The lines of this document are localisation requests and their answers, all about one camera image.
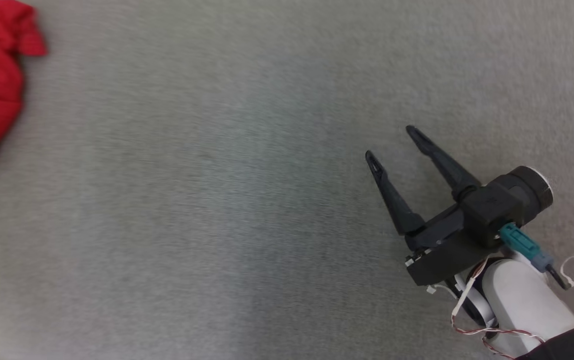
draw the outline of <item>robotic arm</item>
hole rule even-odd
[[[367,151],[391,219],[412,252],[405,262],[412,279],[429,286],[428,291],[447,287],[459,299],[453,328],[465,335],[484,334],[483,344],[496,354],[518,360],[574,359],[574,315],[547,285],[545,273],[565,290],[574,282],[565,282],[552,256],[520,230],[552,205],[547,180],[519,166],[483,186],[417,128],[409,125],[406,130],[449,183],[456,201],[424,221]],[[479,329],[456,326],[460,308]]]

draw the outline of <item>white cable tie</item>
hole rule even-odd
[[[574,259],[574,256],[570,256],[568,257],[565,262],[563,262],[563,265],[560,267],[560,274],[562,276],[564,276],[567,279],[567,282],[569,283],[569,285],[571,285],[572,288],[574,288],[574,281],[573,279],[568,276],[567,274],[565,274],[565,265],[567,264],[568,260]]]
[[[460,308],[462,308],[462,304],[465,303],[465,300],[467,299],[467,295],[469,295],[469,291],[471,291],[471,288],[474,287],[474,283],[476,282],[476,278],[480,275],[480,273],[482,273],[482,271],[485,269],[487,260],[489,259],[489,257],[487,256],[485,258],[485,260],[483,261],[483,263],[480,266],[476,267],[476,270],[478,268],[480,268],[480,271],[474,271],[474,275],[471,276],[471,278],[469,279],[469,282],[467,282],[467,287],[465,287],[465,291],[462,292],[462,294],[460,295],[460,300],[458,300],[458,303],[456,304],[456,307],[453,309],[453,311],[451,312],[451,317],[452,319],[455,318],[458,315],[458,312],[460,311]]]

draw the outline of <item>red and white wire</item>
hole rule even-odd
[[[503,330],[501,328],[495,328],[495,327],[485,327],[485,328],[477,328],[475,330],[464,330],[462,328],[459,328],[456,326],[456,316],[458,315],[458,312],[460,311],[460,308],[462,308],[462,305],[465,302],[465,299],[467,298],[467,295],[469,294],[469,291],[471,291],[471,288],[474,286],[474,282],[476,282],[476,278],[478,278],[478,276],[480,276],[480,274],[483,272],[483,270],[485,269],[485,266],[487,264],[487,260],[489,258],[486,257],[485,260],[483,260],[483,262],[481,262],[478,267],[476,268],[476,271],[474,271],[474,274],[471,276],[471,278],[469,279],[469,281],[467,282],[467,287],[465,287],[465,289],[462,291],[462,294],[460,295],[460,300],[458,300],[458,303],[456,304],[456,307],[453,309],[453,311],[451,312],[451,326],[454,328],[454,330],[456,330],[458,333],[461,333],[463,335],[476,335],[479,333],[500,333],[500,334],[515,334],[515,335],[519,335],[519,336],[524,336],[524,337],[530,337],[530,338],[535,338],[537,339],[541,344],[544,344],[545,340],[538,336],[535,335],[529,331],[526,330],[519,330],[519,329],[515,329],[515,330]],[[500,356],[504,356],[505,358],[508,359],[514,359],[513,357],[511,357],[510,355],[507,355],[506,353],[503,353],[501,351],[496,350],[495,348],[493,348],[493,346],[491,346],[491,344],[489,344],[486,341],[486,337],[483,337],[483,344],[485,344],[485,346],[490,349],[491,351],[493,351],[495,354],[500,355]]]

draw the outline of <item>gray carpet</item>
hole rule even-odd
[[[549,176],[526,229],[574,255],[574,0],[29,3],[0,360],[494,358],[407,275],[364,162],[448,206],[411,123],[484,182]]]

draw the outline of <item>teal connector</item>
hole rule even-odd
[[[516,224],[508,223],[500,229],[500,238],[513,251],[524,255],[540,272],[547,271],[554,264],[554,258],[540,249],[540,245],[528,237]]]

